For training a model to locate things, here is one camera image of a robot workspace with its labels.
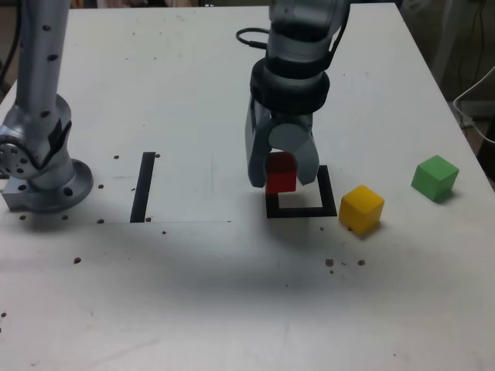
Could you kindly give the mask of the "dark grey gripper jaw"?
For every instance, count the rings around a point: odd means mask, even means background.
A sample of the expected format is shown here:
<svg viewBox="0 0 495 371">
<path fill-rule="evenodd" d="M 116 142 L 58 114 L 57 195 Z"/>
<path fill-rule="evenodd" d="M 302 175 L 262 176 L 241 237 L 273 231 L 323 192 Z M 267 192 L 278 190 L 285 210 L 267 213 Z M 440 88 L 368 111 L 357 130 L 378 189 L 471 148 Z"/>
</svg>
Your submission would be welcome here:
<svg viewBox="0 0 495 371">
<path fill-rule="evenodd" d="M 247 157 L 247 174 L 253 187 L 264 188 L 266 184 L 266 160 L 271 151 L 268 136 L 273 128 L 271 112 L 250 98 L 244 129 Z"/>
</svg>

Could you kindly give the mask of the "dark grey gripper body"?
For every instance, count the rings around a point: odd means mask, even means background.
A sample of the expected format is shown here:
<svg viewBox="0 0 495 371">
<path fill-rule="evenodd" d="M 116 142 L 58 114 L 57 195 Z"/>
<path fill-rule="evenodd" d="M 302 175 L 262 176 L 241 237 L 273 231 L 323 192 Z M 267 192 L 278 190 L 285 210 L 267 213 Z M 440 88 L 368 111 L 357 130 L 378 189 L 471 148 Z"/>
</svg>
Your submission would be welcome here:
<svg viewBox="0 0 495 371">
<path fill-rule="evenodd" d="M 276 124 L 296 124 L 304 128 L 312 128 L 313 114 L 283 114 L 272 111 L 271 119 Z"/>
</svg>

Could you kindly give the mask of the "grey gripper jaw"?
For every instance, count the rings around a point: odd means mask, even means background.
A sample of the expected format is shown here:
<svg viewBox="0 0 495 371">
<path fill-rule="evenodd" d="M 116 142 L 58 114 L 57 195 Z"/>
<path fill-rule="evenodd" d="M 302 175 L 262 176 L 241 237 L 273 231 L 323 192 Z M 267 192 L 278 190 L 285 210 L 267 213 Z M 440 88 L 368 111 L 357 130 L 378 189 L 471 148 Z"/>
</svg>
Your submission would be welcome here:
<svg viewBox="0 0 495 371">
<path fill-rule="evenodd" d="M 319 154 L 312 135 L 312 117 L 296 117 L 293 122 L 278 124 L 272 128 L 268 142 L 293 156 L 297 179 L 303 186 L 316 180 Z"/>
</svg>

